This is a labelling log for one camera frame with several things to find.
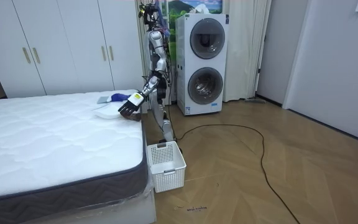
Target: stacked washer dryer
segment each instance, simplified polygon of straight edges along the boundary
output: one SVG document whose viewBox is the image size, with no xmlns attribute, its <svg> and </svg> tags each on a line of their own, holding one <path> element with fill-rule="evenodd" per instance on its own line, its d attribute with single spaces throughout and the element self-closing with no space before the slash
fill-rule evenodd
<svg viewBox="0 0 358 224">
<path fill-rule="evenodd" d="M 222 110 L 229 15 L 185 14 L 176 20 L 177 96 L 184 115 Z"/>
</svg>

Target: laundry basket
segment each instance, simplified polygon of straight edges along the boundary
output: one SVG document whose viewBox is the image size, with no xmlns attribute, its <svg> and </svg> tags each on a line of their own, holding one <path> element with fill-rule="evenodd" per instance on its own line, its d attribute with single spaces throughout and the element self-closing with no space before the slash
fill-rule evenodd
<svg viewBox="0 0 358 224">
<path fill-rule="evenodd" d="M 186 162 L 174 141 L 147 146 L 155 192 L 183 187 Z"/>
</svg>

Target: round glass door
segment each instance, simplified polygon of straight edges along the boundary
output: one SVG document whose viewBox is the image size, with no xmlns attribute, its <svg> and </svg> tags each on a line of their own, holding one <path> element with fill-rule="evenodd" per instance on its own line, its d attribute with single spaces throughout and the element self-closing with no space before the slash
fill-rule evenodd
<svg viewBox="0 0 358 224">
<path fill-rule="evenodd" d="M 212 103 L 221 94 L 223 79 L 213 68 L 201 68 L 190 78 L 188 91 L 190 98 L 201 105 Z"/>
<path fill-rule="evenodd" d="M 222 50 L 224 38 L 224 29 L 217 20 L 202 19 L 191 30 L 190 46 L 199 58 L 211 59 Z"/>
</svg>

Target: parquet floor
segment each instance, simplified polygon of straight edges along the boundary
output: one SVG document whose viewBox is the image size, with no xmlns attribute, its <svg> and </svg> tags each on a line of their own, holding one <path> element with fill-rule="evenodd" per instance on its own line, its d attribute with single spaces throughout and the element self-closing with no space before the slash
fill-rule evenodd
<svg viewBox="0 0 358 224">
<path fill-rule="evenodd" d="M 240 124 L 265 136 L 272 187 L 302 224 L 358 223 L 358 141 L 271 104 L 225 103 L 220 113 L 184 117 L 178 137 L 202 124 Z M 149 113 L 148 144 L 161 137 Z M 199 128 L 179 141 L 185 186 L 155 194 L 157 223 L 295 223 L 265 182 L 261 137 L 248 129 Z"/>
</svg>

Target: cabinet door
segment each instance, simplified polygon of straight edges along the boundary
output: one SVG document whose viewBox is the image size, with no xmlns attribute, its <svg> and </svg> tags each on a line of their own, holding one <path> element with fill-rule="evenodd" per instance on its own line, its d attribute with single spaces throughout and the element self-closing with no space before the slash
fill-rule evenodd
<svg viewBox="0 0 358 224">
<path fill-rule="evenodd" d="M 8 98 L 45 95 L 12 1 L 0 1 L 0 81 Z"/>
<path fill-rule="evenodd" d="M 58 0 L 84 91 L 114 90 L 98 0 Z"/>
<path fill-rule="evenodd" d="M 47 94 L 82 92 L 56 0 L 13 3 Z"/>
<path fill-rule="evenodd" d="M 139 90 L 144 84 L 136 7 L 135 1 L 99 0 L 116 90 Z"/>
</svg>

